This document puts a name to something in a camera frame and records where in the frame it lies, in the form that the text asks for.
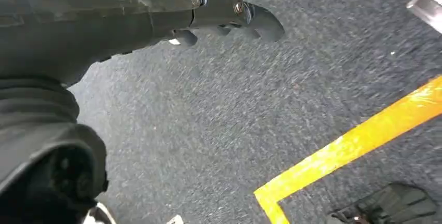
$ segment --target screw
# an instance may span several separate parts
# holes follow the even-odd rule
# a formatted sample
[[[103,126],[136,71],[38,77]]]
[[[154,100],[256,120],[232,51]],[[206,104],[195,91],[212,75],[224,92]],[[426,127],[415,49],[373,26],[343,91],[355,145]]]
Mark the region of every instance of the screw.
[[[236,14],[241,14],[244,11],[244,3],[237,2],[234,6],[234,10]]]
[[[195,7],[200,7],[203,4],[204,0],[192,0],[192,4]]]

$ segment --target shoe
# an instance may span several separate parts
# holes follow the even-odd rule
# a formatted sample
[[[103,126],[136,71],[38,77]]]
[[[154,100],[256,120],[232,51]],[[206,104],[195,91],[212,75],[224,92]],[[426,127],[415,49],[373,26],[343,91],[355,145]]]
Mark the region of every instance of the shoe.
[[[98,202],[97,205],[88,211],[82,224],[117,224],[107,207]]]

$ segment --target gray carpet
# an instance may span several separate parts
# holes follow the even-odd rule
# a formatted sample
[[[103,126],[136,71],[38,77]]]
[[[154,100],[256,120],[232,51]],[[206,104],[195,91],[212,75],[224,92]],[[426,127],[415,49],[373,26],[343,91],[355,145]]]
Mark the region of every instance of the gray carpet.
[[[442,73],[442,37],[409,0],[248,1],[279,17],[284,40],[199,30],[195,47],[114,57],[71,89],[108,147],[120,223],[268,223],[254,190]],[[321,223],[393,181],[441,203],[441,122],[284,199],[287,217]]]

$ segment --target yellow tape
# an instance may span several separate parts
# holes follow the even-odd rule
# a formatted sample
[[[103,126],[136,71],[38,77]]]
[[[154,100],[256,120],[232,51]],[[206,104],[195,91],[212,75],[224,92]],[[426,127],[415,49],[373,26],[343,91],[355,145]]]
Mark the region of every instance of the yellow tape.
[[[272,224],[287,224],[280,200],[439,114],[442,76],[273,178],[254,192],[256,199]]]

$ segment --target black fabric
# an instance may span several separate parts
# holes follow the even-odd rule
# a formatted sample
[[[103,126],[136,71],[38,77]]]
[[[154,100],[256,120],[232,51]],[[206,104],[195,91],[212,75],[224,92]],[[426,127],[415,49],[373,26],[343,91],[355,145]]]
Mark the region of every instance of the black fabric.
[[[29,174],[35,173],[36,164],[62,149],[75,149],[84,154],[81,159],[89,161],[92,181],[84,198],[94,199],[106,189],[105,145],[91,128],[77,124],[78,114],[74,96],[55,81],[42,78],[0,80],[1,205],[6,201],[2,196],[16,184],[28,189],[29,184],[35,183],[35,177]],[[12,207],[20,215],[20,199]],[[4,212],[4,209],[0,211],[0,217]]]

